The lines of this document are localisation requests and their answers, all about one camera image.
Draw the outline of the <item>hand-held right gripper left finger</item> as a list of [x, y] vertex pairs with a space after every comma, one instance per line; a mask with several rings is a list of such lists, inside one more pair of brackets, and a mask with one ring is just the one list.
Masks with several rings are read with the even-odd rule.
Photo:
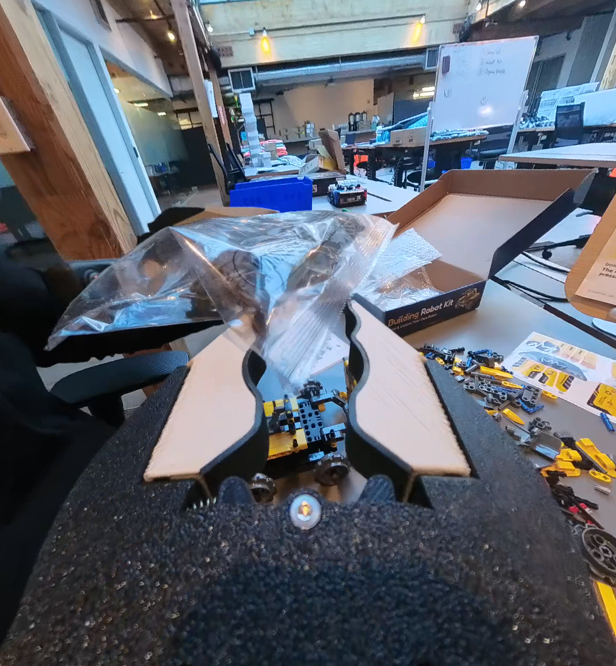
[[151, 453], [144, 481], [221, 484], [251, 479], [269, 454], [258, 384], [265, 361], [231, 329], [188, 364], [179, 395]]

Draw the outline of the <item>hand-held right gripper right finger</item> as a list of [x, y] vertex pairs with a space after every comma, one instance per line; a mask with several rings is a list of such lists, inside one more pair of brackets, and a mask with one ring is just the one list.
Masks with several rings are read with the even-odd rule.
[[386, 476], [395, 495], [423, 477], [468, 478], [466, 452], [423, 356], [361, 302], [345, 306], [349, 353], [346, 456], [362, 477]]

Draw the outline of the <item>yellow black toy vehicle model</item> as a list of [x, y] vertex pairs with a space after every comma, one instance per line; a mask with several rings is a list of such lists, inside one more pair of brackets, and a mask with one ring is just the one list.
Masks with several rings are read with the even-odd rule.
[[335, 487], [350, 475], [351, 463], [344, 451], [347, 424], [326, 424], [324, 413], [329, 403], [348, 416], [348, 393], [328, 392], [314, 379], [297, 395], [285, 394], [264, 403], [269, 454], [264, 470], [248, 483], [256, 502], [271, 503], [280, 479], [310, 472], [318, 485]]

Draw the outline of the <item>pile of small building pieces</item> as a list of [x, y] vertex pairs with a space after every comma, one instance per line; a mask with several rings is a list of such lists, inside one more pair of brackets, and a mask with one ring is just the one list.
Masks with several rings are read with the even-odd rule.
[[596, 502], [580, 497], [565, 479], [579, 478], [586, 474], [595, 481], [594, 489], [602, 495], [610, 495], [616, 479], [616, 460], [603, 453], [587, 438], [576, 438], [560, 432], [542, 418], [540, 412], [547, 401], [557, 401], [558, 396], [544, 387], [529, 383], [539, 375], [543, 386], [550, 378], [562, 381], [558, 387], [569, 387], [572, 376], [561, 368], [532, 363], [528, 356], [513, 365], [522, 371], [515, 377], [503, 365], [502, 354], [490, 348], [466, 351], [464, 347], [445, 348], [425, 344], [419, 354], [441, 365], [499, 424], [505, 422], [506, 433], [523, 449], [543, 460], [536, 468], [550, 488], [562, 513], [579, 528], [603, 529], [596, 519], [599, 510]]

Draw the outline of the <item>clear plastic parts bag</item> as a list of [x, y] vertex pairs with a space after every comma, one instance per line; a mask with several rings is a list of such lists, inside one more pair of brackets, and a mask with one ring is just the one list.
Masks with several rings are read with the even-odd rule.
[[47, 350], [74, 337], [219, 319], [241, 350], [297, 388], [395, 230], [378, 216], [334, 211], [167, 227], [70, 303]]

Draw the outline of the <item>dark blue cardboard kit box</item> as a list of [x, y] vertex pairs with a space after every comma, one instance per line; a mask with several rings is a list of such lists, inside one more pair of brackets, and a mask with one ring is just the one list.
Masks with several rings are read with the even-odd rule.
[[435, 296], [363, 304], [401, 337], [476, 310], [488, 279], [576, 210], [596, 171], [452, 170], [389, 214], [396, 236], [414, 230], [441, 256], [427, 266]]

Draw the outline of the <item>person's left forearm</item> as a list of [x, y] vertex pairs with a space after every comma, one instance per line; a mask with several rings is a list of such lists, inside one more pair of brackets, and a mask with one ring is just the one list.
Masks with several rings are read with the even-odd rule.
[[64, 310], [39, 272], [0, 256], [1, 365], [26, 363], [46, 368], [136, 354], [222, 324], [211, 320], [70, 336], [48, 351], [48, 339]]

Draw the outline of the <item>bundle of clear plastic bags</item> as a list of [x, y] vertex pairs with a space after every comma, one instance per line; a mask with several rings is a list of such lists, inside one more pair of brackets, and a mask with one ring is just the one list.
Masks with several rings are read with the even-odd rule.
[[389, 311], [442, 294], [429, 277], [427, 266], [442, 254], [426, 243], [389, 245], [356, 294], [380, 310]]

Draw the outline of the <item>yellow grey sticker sheet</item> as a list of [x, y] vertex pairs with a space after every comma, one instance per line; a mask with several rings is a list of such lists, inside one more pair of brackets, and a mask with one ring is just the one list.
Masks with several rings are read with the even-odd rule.
[[504, 358], [512, 375], [616, 428], [616, 360], [533, 332]]

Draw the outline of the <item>person's body in dark clothes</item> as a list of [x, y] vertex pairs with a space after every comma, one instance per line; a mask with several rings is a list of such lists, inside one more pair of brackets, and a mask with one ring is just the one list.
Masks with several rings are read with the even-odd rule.
[[57, 512], [114, 432], [50, 394], [29, 350], [0, 332], [0, 645]]

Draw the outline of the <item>blue storage bin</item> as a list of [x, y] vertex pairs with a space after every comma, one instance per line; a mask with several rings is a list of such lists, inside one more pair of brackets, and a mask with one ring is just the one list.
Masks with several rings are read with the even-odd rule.
[[312, 180], [306, 177], [255, 179], [238, 183], [229, 193], [231, 207], [276, 212], [312, 210]]

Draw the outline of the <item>background toy car model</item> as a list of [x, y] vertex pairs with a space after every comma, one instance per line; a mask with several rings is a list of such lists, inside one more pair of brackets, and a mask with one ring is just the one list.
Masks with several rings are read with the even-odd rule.
[[357, 180], [341, 179], [329, 185], [327, 198], [336, 208], [363, 206], [367, 203], [368, 190]]

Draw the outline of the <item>dark grey toothed wheel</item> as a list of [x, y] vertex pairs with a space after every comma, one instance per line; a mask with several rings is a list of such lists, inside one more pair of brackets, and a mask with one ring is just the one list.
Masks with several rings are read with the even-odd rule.
[[593, 576], [616, 588], [616, 538], [596, 527], [581, 533], [582, 553]]

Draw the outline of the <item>cardboard sign with paper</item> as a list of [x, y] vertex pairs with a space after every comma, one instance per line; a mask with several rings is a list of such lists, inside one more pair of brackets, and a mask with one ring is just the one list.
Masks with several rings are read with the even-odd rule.
[[616, 194], [571, 268], [565, 293], [579, 312], [616, 324]]

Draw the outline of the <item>white board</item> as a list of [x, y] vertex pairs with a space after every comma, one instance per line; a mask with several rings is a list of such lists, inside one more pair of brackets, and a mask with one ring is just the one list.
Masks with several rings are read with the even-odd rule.
[[512, 126], [538, 36], [441, 45], [432, 131]]

